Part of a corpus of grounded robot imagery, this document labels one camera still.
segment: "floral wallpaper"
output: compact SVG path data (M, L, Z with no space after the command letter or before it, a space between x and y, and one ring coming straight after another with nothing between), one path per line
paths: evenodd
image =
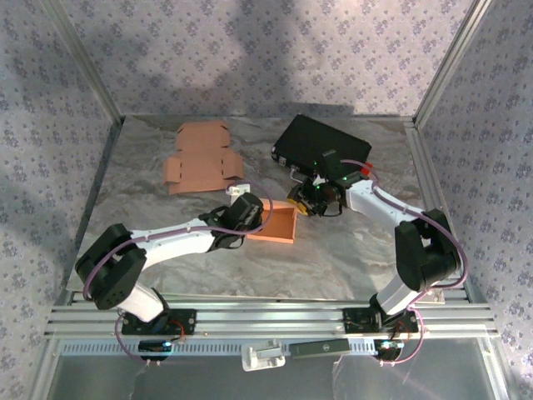
M0 398L26 398L111 121L32 0L0 2Z
M72 0L123 114L413 115L471 0Z
M422 128L472 279L533 397L533 2L487 13Z

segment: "white clip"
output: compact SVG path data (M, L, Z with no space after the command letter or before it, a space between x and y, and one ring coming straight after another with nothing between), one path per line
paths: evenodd
M233 204L239 196L242 196L244 193L250 192L250 185L248 183L243 183L242 185L230 186L226 189L226 194L232 197L230 204Z
M242 369L247 372L285 365L283 346L277 339L244 345L241 348L241 355Z
M315 180L313 181L313 186L318 186L322 183L326 183L326 179L324 179L323 177L321 177L320 175L316 175L316 178Z

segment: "black case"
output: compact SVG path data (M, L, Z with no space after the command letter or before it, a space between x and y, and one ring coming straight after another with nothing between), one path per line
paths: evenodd
M341 159L364 163L371 149L369 142L299 114L277 139L271 153L280 165L312 177L315 160L328 150L335 150ZM346 170L353 173L361 167L346 164Z

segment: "glass panel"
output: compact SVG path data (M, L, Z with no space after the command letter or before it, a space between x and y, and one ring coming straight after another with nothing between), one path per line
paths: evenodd
M244 372L239 357L172 357L144 367L123 356L61 356L48 399L494 398L475 339L428 339L415 359L395 367L372 357L337 361L288 358L284 367Z

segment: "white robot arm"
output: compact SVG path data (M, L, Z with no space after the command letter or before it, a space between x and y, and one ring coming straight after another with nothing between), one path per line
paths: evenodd
M331 216L326 215L328 206L339 203L337 215L343 208L351 209L379 222L395 235L396 274L371 299L382 321L403 313L431 285L458 268L456 246L436 228L450 230L442 211L425 212L412 207L381 190L362 173L346 174L335 151L322 154L316 168L313 179L296 185L288 195L304 214ZM430 244L425 246L422 239L429 239Z
M166 304L155 289L137 282L143 271L171 258L230 248L262 229L262 211L262 201L247 192L230 207L177 226L130 232L120 223L111 225L76 263L84 297L98 309L120 308L149 323Z

